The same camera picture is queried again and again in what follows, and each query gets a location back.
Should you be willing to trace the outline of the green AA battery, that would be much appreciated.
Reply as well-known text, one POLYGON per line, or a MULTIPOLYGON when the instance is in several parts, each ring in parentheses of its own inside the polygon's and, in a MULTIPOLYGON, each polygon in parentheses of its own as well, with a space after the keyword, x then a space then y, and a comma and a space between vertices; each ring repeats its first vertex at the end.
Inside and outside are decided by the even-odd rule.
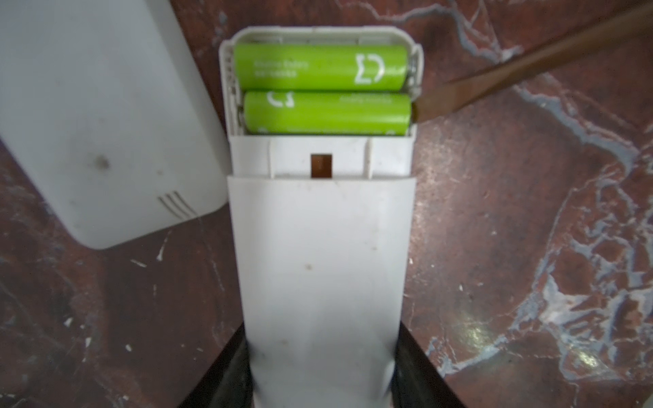
POLYGON ((408 76, 401 45, 238 44, 236 78, 245 90, 398 92, 408 76))
POLYGON ((242 110, 251 134, 403 136, 412 121, 403 93, 250 91, 242 110))

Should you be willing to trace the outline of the white remote control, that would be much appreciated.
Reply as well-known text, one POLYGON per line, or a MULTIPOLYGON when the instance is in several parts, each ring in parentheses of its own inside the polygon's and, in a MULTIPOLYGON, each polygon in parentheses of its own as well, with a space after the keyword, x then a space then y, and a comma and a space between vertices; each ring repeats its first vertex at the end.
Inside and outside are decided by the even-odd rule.
POLYGON ((87 248, 228 200, 224 129, 168 1, 4 1, 1 138, 87 248))
POLYGON ((236 46, 399 45, 418 97, 423 49, 396 27, 249 27, 219 49, 228 190, 257 407, 389 407, 417 180, 403 135, 252 134, 236 46))

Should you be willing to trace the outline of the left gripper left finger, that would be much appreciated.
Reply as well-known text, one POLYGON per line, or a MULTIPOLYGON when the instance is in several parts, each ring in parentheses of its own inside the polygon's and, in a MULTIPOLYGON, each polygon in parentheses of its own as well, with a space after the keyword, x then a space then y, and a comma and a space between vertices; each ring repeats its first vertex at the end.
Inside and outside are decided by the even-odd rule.
POLYGON ((179 404, 179 408, 252 406, 253 377, 246 330, 241 324, 197 386, 179 404))

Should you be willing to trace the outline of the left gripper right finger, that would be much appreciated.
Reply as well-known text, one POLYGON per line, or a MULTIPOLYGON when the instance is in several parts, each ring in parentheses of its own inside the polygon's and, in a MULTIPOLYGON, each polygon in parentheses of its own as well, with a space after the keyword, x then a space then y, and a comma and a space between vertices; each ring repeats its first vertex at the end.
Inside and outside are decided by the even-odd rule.
POLYGON ((394 407, 466 407, 437 372, 404 323, 400 324, 395 362, 391 380, 394 407))

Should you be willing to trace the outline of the black yellow screwdriver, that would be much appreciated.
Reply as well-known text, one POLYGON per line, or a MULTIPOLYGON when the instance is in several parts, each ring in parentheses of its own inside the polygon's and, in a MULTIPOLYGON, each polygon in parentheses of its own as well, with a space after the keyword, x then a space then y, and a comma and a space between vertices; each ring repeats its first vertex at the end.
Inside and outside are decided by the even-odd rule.
POLYGON ((413 102, 413 122, 457 112, 488 95, 638 37, 651 27, 652 3, 641 1, 509 61, 423 93, 413 102))

